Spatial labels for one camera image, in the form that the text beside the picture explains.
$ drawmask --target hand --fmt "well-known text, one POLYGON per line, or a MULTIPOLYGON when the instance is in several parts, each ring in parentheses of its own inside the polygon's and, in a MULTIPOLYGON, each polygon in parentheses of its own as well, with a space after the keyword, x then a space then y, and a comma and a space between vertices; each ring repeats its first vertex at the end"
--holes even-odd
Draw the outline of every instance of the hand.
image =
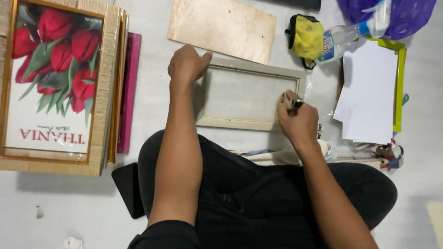
POLYGON ((207 52, 202 57, 197 54, 194 47, 186 44, 174 53, 168 67, 171 77, 170 92, 191 92, 195 81, 200 79, 209 67, 212 52, 207 52))
MULTIPOLYGON (((286 94, 290 99, 296 98, 297 94, 288 90, 286 94)), ((279 124, 285 136, 291 141, 294 148, 300 149, 307 144, 317 143, 317 126, 319 114, 317 109, 303 103, 297 111, 288 113, 284 103, 279 105, 279 124)))

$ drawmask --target black pants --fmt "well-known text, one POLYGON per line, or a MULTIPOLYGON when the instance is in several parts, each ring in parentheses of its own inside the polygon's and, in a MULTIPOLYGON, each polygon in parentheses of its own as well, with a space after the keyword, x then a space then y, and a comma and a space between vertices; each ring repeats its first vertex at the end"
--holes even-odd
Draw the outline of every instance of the black pants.
MULTIPOLYGON (((139 155, 140 192, 148 217, 163 133, 152 135, 139 155)), ((302 167, 261 167, 198 138, 203 177, 195 228, 202 248, 326 248, 302 167)), ((329 168, 369 229, 376 227, 396 202, 392 181, 363 164, 332 163, 329 168)))

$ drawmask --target person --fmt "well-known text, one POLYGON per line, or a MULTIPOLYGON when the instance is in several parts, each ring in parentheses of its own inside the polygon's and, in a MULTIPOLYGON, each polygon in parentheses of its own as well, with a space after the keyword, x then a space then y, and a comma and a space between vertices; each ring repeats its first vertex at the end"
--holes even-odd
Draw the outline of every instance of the person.
POLYGON ((396 187, 373 167, 326 164, 316 108, 278 110, 302 167, 261 167, 197 134, 192 88, 211 59, 190 45, 171 59, 166 128, 138 161, 148 226, 129 248, 376 249, 370 230, 394 206, 396 187))

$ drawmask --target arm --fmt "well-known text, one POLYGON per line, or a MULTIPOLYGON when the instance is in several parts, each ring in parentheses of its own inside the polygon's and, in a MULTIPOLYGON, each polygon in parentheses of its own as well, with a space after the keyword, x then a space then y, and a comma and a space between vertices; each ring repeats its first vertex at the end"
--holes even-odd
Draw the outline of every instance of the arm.
POLYGON ((335 181, 316 141, 317 109, 304 104, 297 112, 279 108, 279 123, 303 162, 312 208, 326 244, 332 249, 378 249, 371 233, 335 181))
POLYGON ((211 59, 212 53, 199 57, 190 45, 176 51, 171 59, 169 113, 155 170, 148 226, 164 220, 195 225, 203 161, 192 109, 192 86, 206 72, 211 59))

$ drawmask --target forearm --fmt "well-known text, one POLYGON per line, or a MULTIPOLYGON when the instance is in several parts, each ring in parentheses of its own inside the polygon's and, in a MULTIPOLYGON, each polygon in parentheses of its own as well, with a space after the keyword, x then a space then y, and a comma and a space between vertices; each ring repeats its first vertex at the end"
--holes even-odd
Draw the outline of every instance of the forearm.
POLYGON ((296 146, 320 232, 332 249, 377 249, 370 231, 349 201, 316 141, 296 146))
POLYGON ((169 114, 155 171, 155 219, 184 220, 192 225, 203 171, 191 93, 171 95, 169 114))

